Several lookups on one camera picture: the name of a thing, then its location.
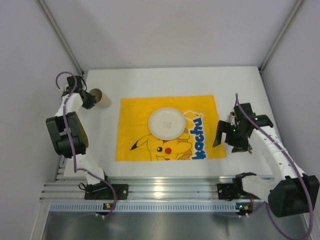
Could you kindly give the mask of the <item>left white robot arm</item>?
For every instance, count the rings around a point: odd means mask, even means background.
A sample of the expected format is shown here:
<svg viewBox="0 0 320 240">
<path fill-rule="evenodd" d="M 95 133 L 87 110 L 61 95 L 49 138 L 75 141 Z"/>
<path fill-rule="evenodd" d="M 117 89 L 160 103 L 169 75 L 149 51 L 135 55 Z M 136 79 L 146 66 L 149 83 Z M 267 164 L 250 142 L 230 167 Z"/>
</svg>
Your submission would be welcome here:
<svg viewBox="0 0 320 240">
<path fill-rule="evenodd" d="M 83 78 L 68 71 L 59 73 L 56 86 L 62 90 L 61 105 L 45 124 L 55 152 L 73 162 L 73 172 L 83 172 L 88 185 L 105 184 L 105 171 L 89 151 L 89 138 L 79 118 L 81 109 L 91 109 L 96 97 L 87 92 Z"/>
</svg>

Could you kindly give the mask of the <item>yellow pikachu cloth placemat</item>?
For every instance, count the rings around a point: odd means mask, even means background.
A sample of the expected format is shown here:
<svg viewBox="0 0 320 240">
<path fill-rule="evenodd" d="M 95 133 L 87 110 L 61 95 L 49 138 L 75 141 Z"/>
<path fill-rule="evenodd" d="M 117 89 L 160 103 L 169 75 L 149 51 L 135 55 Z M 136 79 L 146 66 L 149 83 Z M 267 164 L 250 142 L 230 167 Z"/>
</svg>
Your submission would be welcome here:
<svg viewBox="0 0 320 240">
<path fill-rule="evenodd" d="M 186 126 L 178 138 L 160 139 L 148 128 L 152 113 L 165 107 L 174 108 L 185 117 Z M 224 146 L 213 147 L 218 121 L 213 95 L 123 98 L 115 159 L 139 162 L 224 158 Z"/>
</svg>

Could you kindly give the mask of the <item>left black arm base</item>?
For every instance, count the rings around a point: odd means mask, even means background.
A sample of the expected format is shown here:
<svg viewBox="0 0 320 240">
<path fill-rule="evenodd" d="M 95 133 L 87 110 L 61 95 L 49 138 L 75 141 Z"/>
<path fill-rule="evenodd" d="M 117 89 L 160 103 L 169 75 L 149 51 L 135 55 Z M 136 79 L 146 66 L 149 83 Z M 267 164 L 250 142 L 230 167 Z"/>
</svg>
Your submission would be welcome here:
<svg viewBox="0 0 320 240">
<path fill-rule="evenodd" d="M 129 194 L 128 184 L 112 184 L 111 185 L 115 191 L 116 200 L 126 200 Z M 85 200 L 113 200 L 114 194 L 112 189 L 105 183 L 100 182 L 97 184 L 84 184 L 79 183 L 78 188 L 84 191 Z"/>
</svg>

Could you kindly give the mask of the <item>beige paper cup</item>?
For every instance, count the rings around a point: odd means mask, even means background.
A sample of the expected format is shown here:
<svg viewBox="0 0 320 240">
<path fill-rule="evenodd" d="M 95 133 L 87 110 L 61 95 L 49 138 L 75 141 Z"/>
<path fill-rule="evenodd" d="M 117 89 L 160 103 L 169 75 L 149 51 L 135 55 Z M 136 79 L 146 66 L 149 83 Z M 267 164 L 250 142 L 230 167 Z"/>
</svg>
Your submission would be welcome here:
<svg viewBox="0 0 320 240">
<path fill-rule="evenodd" d="M 111 106 L 112 104 L 111 99 L 107 95 L 105 95 L 105 93 L 100 89 L 98 88 L 91 89 L 89 93 L 95 97 L 97 106 L 101 108 L 108 108 Z"/>
</svg>

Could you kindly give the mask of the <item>white paper plate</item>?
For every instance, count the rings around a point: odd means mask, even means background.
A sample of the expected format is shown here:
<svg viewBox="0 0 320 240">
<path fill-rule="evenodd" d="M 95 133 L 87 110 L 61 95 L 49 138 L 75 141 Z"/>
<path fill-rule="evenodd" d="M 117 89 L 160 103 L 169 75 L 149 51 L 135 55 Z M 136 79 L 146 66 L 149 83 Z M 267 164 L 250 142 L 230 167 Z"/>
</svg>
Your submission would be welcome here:
<svg viewBox="0 0 320 240">
<path fill-rule="evenodd" d="M 185 116 L 172 107 L 159 108 L 148 119 L 150 133 L 160 140 L 176 139 L 183 134 L 185 128 Z"/>
</svg>

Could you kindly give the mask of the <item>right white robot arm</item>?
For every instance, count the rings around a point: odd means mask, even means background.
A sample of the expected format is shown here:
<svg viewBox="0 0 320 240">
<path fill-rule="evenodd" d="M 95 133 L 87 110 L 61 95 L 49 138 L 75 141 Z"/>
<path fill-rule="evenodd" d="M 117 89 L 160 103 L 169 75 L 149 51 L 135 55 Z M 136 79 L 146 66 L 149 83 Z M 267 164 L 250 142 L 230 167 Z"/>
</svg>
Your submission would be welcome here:
<svg viewBox="0 0 320 240">
<path fill-rule="evenodd" d="M 320 182 L 314 175 L 307 175 L 290 157 L 277 136 L 270 118 L 253 112 L 250 103 L 242 103 L 230 113 L 233 122 L 219 120 L 213 146 L 217 147 L 225 136 L 225 143 L 232 153 L 261 153 L 274 177 L 268 183 L 253 172 L 237 174 L 232 179 L 238 195 L 252 194 L 268 203 L 278 218 L 309 213 L 315 208 Z"/>
</svg>

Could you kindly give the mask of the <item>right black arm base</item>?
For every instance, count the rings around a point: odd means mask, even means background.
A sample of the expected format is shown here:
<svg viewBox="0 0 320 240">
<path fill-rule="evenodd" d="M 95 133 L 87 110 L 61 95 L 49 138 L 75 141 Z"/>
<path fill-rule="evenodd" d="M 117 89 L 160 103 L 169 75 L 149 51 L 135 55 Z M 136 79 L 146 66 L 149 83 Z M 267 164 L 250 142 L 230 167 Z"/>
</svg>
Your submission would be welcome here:
<svg viewBox="0 0 320 240">
<path fill-rule="evenodd" d="M 233 201 L 233 200 L 254 200 L 252 194 L 244 192 L 239 187 L 235 186 L 233 183 L 218 183 L 217 187 L 217 194 L 219 200 L 225 201 Z"/>
</svg>

